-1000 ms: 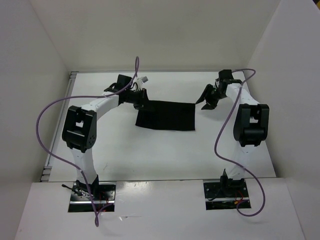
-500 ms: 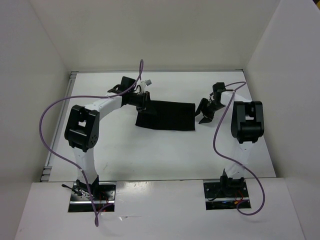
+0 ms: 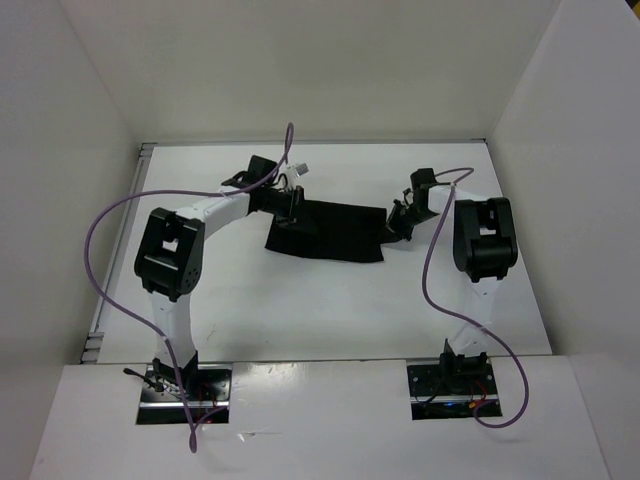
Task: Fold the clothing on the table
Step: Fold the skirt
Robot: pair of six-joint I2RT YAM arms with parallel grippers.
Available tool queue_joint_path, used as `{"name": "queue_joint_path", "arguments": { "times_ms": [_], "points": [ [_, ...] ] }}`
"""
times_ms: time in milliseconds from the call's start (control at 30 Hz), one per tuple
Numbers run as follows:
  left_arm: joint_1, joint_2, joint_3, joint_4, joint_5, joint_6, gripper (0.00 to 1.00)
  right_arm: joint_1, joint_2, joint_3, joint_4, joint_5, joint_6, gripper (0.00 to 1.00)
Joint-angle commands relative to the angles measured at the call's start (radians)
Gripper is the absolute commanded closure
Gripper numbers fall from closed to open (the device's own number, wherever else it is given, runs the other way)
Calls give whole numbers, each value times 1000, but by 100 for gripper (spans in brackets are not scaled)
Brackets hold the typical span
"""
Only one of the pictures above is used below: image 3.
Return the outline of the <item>black skirt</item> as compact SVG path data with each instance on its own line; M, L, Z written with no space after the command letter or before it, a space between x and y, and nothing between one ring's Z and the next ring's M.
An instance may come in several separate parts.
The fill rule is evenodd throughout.
M305 259L378 263L384 260L386 218L380 207L306 200L296 223L272 221L265 249Z

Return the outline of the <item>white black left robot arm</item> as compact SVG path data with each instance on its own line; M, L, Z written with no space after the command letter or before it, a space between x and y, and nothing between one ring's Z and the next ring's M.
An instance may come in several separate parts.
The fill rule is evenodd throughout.
M213 196L178 210L150 213L134 262L134 273L149 294L153 325L162 331L153 359L154 374L176 399L199 388L198 351L191 329L191 294L200 281L205 242L225 226L265 212L284 226L301 226L304 188L290 175L285 187L271 179L253 190L246 172L225 181Z

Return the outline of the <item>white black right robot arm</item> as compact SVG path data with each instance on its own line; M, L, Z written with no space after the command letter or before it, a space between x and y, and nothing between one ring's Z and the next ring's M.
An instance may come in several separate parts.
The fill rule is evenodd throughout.
M518 246L510 201L505 197L478 196L453 184L427 183L405 191L396 200L386 222L390 242L409 241L416 226L438 219L425 264L429 265L439 235L448 219L453 221L452 256L456 269L466 277L461 312L438 306L423 289L427 303L461 322L440 354L439 386L450 393L464 392L486 372L486 340L490 331L496 293L518 260Z

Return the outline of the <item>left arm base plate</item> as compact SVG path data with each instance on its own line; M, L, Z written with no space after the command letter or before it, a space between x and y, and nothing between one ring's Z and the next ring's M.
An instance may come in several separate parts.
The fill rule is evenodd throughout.
M199 365L199 377L194 386L186 388L189 411L199 425L227 424L230 415L231 364ZM137 425L187 424L177 386L156 377L153 366L144 370Z

